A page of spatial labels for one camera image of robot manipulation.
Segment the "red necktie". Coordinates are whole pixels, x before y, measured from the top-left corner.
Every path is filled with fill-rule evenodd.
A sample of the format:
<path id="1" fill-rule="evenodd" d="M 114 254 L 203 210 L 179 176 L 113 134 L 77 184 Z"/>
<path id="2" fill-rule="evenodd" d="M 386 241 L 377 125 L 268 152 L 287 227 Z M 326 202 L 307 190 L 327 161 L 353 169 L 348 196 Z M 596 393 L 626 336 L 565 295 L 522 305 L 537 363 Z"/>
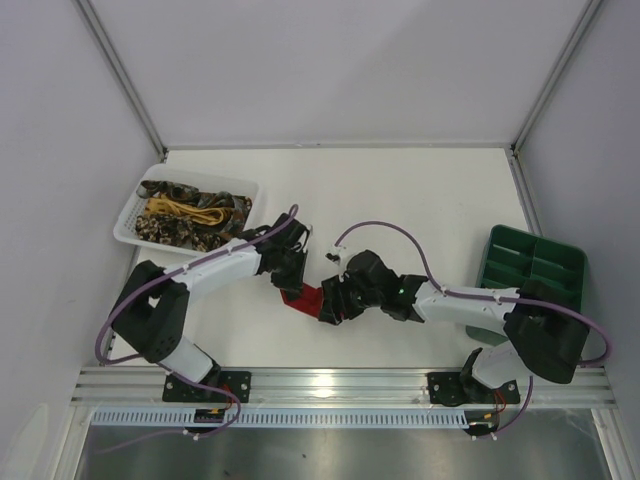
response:
<path id="1" fill-rule="evenodd" d="M 281 289 L 281 298 L 285 305 L 307 316 L 318 319 L 322 304 L 323 290 L 304 283 L 299 293 Z"/>

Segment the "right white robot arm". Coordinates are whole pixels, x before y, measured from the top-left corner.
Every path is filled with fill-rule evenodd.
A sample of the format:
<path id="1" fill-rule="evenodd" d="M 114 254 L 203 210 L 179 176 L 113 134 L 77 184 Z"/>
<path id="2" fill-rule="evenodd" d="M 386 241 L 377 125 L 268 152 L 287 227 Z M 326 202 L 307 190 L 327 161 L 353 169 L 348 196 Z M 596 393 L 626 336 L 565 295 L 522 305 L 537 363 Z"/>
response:
<path id="1" fill-rule="evenodd" d="M 449 322 L 504 336 L 496 346 L 473 350 L 458 376 L 466 401 L 482 403 L 520 376 L 572 382 L 589 329 L 572 312 L 546 306 L 541 297 L 548 291 L 538 281 L 520 288 L 453 291 L 423 275 L 398 275 L 365 250 L 352 256 L 341 274 L 322 282 L 318 319 L 339 325 L 378 308 L 397 321 Z"/>

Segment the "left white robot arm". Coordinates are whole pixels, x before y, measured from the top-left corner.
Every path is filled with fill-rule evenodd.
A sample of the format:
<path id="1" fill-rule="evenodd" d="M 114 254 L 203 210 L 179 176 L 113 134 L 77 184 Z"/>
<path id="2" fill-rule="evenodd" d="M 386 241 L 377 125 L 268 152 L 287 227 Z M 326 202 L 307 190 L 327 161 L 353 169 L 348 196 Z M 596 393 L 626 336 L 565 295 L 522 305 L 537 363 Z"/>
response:
<path id="1" fill-rule="evenodd" d="M 310 227 L 283 213 L 274 225 L 244 231 L 182 266 L 145 261 L 127 280 L 110 327 L 136 357 L 167 368 L 187 385 L 216 388 L 221 367 L 184 334 L 188 308 L 224 286 L 262 274 L 276 288 L 300 294 L 310 236 Z"/>

